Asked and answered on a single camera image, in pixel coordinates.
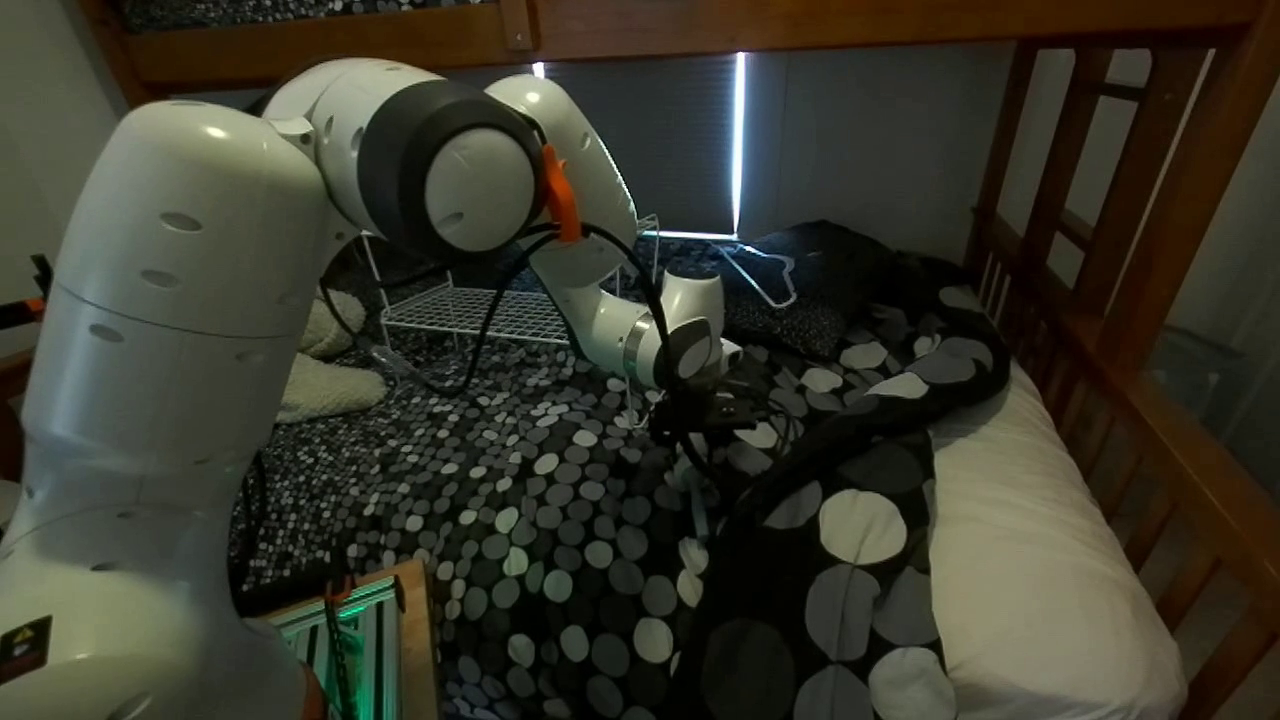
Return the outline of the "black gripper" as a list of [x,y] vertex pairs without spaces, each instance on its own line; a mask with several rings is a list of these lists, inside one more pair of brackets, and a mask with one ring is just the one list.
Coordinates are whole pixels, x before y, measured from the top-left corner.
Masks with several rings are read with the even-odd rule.
[[710,319],[679,323],[655,355],[659,398],[649,433],[659,445],[705,436],[725,445],[767,414],[766,379],[725,349]]

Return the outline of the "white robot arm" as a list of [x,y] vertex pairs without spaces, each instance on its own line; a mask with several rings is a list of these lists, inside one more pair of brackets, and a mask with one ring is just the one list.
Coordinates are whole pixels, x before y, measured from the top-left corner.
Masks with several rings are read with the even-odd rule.
[[69,218],[0,539],[0,720],[320,720],[291,646],[232,606],[238,482],[333,256],[382,235],[516,256],[597,368],[679,397],[725,365],[725,282],[631,259],[636,204],[546,76],[467,88],[325,59],[264,109],[133,109]]

